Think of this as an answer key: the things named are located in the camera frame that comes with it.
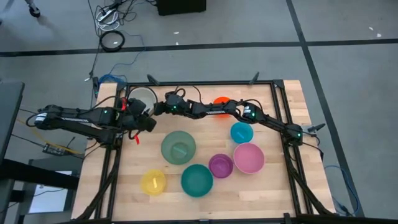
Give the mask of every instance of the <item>concrete floor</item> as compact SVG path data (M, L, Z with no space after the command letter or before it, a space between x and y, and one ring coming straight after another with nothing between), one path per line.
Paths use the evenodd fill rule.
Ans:
M42 11L39 20L29 15L21 0L14 1L2 14L0 52L96 48L98 38L86 1L35 2ZM103 5L104 1L91 3ZM398 1L293 0L293 4L307 41L398 38ZM0 9L5 5L0 2ZM147 46L299 41L285 1L209 0L203 13L167 17L158 16L156 8L148 4L136 6L135 11L136 20L121 29L141 34ZM126 36L126 47L140 44L138 39ZM398 107L393 101L398 94L398 44L310 47L310 53L365 216L398 219L398 181L391 178L398 169L394 136ZM115 63L131 62L136 54L100 54L95 75L108 73ZM3 81L25 82L21 108L36 110L54 103L86 108L91 85L84 79L94 56L2 57L0 77ZM160 81L247 80L257 71L262 80L300 80L313 123L325 123L301 47L144 52L133 66L119 67L113 73L126 75L130 82L145 82L148 73ZM19 118L28 115L20 112ZM13 133L35 139L20 124L15 125ZM65 131L42 134L58 144L67 144L74 136ZM338 164L327 127L319 137L324 164ZM84 147L85 139L76 136L73 148L82 151ZM49 156L36 146L12 138L6 157L27 162ZM352 211L341 172L327 170L326 174L333 196ZM13 222L17 209L15 206L9 210L7 223ZM65 221L69 215L29 215L25 223L55 223Z

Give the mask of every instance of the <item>light blue bowl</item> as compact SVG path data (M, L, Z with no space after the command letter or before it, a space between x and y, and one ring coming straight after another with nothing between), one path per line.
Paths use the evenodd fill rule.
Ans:
M232 125L231 138L238 144L246 143L251 141L254 132L249 124L238 122Z

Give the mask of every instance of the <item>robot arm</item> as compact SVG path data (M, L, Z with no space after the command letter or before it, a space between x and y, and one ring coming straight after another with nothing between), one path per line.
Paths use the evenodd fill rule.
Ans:
M143 113L146 105L140 100L118 99L118 107L62 108L48 105L36 116L34 126L43 130L64 129L96 139L104 146L118 146L116 140L125 131L152 131L156 121Z
M200 119L208 115L230 114L240 122L247 124L259 123L282 133L285 141L292 146L302 145L303 132L301 126L297 124L285 124L272 118L268 114L264 114L261 108L248 102L248 100L229 100L222 104L205 105L192 100L185 101L183 96L178 95L177 92L171 91L165 94L166 101L156 105L157 110L155 115L171 113L191 119ZM243 106L243 114L238 110L239 106Z

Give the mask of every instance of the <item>wooden table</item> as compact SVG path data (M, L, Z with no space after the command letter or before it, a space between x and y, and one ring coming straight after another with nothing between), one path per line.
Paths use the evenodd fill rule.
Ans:
M293 122L311 124L300 82L298 80L284 82ZM227 96L235 100L255 98L262 103L265 113L275 117L269 85L198 87L201 90L204 103L212 102L218 96ZM174 86L153 87L159 101L164 101L164 93L172 91L174 88ZM194 88L186 86L185 89L187 91L185 99L198 101L198 92ZM102 84L98 101L109 95L114 95L115 92L116 84ZM280 107L283 108L280 93L278 92L278 94ZM103 104L103 106L112 105L112 100ZM202 198L192 198L181 188L182 172L191 164L207 166L210 158L217 153L232 156L237 144L230 139L229 130L236 120L234 117L218 118L216 116L192 120L171 114L163 114L154 118L157 120L157 126L153 132L139 135L140 145L127 137L124 138L113 221L279 218L283 217L285 212L294 216L279 133L260 124L252 125L254 130L252 142L263 150L266 157L263 169L257 174L247 175L234 168L228 178L214 179L214 186L208 195ZM177 130L190 133L197 144L194 158L188 164L180 166L169 164L160 152L160 145L164 137ZM310 136L304 136L303 141L316 145L315 139ZM300 146L300 152L308 186L324 206L334 212L319 152L309 146ZM84 211L98 190L103 159L104 149L98 149L85 159L72 218L76 218ZM165 192L159 196L148 196L140 190L140 179L150 169L160 169L166 174L167 186ZM301 208L305 211L302 191L299 186L297 188ZM104 197L104 216L108 196L109 194L106 194Z

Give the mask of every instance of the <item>pink bowl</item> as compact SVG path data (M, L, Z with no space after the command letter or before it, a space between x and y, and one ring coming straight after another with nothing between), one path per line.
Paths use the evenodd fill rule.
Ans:
M243 143L234 151L234 163L245 174L255 174L264 166L266 159L262 150L252 143Z

